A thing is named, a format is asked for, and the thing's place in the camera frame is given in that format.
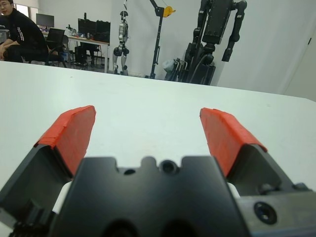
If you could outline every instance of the black jacket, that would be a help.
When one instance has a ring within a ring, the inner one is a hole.
[[[10,39],[22,46],[33,49],[47,50],[45,38],[38,26],[26,15],[17,11],[7,16],[10,28]]]

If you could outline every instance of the table surface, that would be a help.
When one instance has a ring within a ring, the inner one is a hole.
[[[48,35],[48,32],[42,31],[42,33],[43,33],[43,35]],[[67,37],[70,38],[70,39],[73,39],[73,40],[81,40],[81,41],[86,41],[86,42],[89,42],[89,43],[99,43],[99,44],[110,45],[110,43],[108,43],[108,42],[97,41],[97,40],[87,39],[87,38],[83,38],[83,37],[75,37],[75,36],[67,36]]]
[[[87,157],[137,167],[145,156],[180,165],[183,156],[209,155],[199,111],[216,108],[250,130],[294,183],[316,190],[316,103],[310,100],[8,62],[0,62],[0,72],[0,188],[61,113],[94,105]]]

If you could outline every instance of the window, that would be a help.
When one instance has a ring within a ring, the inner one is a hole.
[[[23,13],[24,15],[26,15],[27,17],[30,17],[29,15],[29,8],[27,6],[22,6],[22,5],[19,5],[19,4],[15,4],[15,8]]]

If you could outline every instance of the humanoid robot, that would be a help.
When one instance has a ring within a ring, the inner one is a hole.
[[[118,57],[121,57],[121,66],[122,66],[122,75],[128,76],[128,70],[126,66],[127,55],[129,54],[129,50],[125,46],[128,40],[128,23],[126,17],[127,13],[127,0],[124,2],[124,11],[120,13],[121,15],[121,23],[119,25],[118,31],[118,39],[119,46],[116,47],[113,51],[113,72],[114,74],[118,74]]]

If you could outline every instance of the white wall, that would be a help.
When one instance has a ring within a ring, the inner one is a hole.
[[[110,53],[119,45],[120,12],[124,0],[113,0],[111,19]],[[156,78],[163,79],[165,72],[162,63],[167,59],[182,58],[188,44],[193,39],[193,30],[198,23],[200,0],[166,0],[168,5],[176,9],[171,16],[164,18],[160,37],[159,65],[156,66]],[[162,0],[156,0],[158,6],[166,7]],[[149,0],[129,0],[127,17],[130,39],[127,48],[130,54],[127,66],[130,74],[150,75],[159,17]]]
[[[284,93],[316,21],[315,0],[247,0],[240,42],[218,86]]]
[[[240,41],[235,44],[229,63],[221,61],[232,32],[235,12],[227,25],[221,45],[216,46],[214,61],[217,66],[213,85],[283,93],[290,82],[306,47],[306,40],[316,20],[315,0],[248,0]],[[197,26],[200,0],[169,0],[177,11],[164,18],[160,39],[157,78],[164,78],[162,62],[182,58],[192,41]],[[123,0],[112,5],[111,52],[119,43],[119,13]],[[132,74],[149,75],[154,57],[158,17],[149,0],[128,3],[127,18],[130,39],[127,61]]]
[[[307,47],[302,62],[285,95],[307,98],[316,102],[316,31]]]
[[[38,8],[41,0],[14,0],[15,4]]]
[[[91,21],[111,20],[112,0],[39,0],[39,13],[53,15],[55,28],[66,29],[68,24],[78,29],[78,18],[84,13]]]

